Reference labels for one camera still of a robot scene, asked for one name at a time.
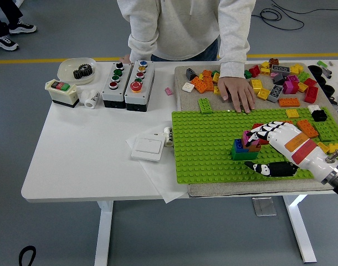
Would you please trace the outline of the person's left hand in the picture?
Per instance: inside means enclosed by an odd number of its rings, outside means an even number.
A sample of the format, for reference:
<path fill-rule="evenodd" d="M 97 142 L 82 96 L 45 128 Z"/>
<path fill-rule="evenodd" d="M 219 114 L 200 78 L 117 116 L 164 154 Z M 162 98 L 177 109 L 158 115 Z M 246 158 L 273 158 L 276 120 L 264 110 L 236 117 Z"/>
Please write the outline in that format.
<path fill-rule="evenodd" d="M 224 101 L 231 99 L 236 112 L 242 109 L 249 113 L 255 109 L 255 93 L 249 83 L 243 78 L 220 77 L 218 89 Z"/>

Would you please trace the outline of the robot right hand white shell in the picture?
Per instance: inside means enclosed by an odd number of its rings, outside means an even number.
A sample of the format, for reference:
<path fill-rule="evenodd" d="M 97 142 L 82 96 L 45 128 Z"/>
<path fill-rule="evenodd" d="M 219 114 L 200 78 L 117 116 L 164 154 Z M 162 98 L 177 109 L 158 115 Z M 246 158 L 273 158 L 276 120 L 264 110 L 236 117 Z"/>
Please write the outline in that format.
<path fill-rule="evenodd" d="M 287 162 L 265 164 L 246 161 L 244 164 L 253 171 L 268 177 L 289 177 L 300 168 L 310 171 L 322 184 L 328 183 L 338 190 L 338 162 L 330 161 L 323 150 L 294 125 L 273 121 L 252 129 L 247 135 L 247 145 L 257 139 L 267 140 L 287 159 Z"/>

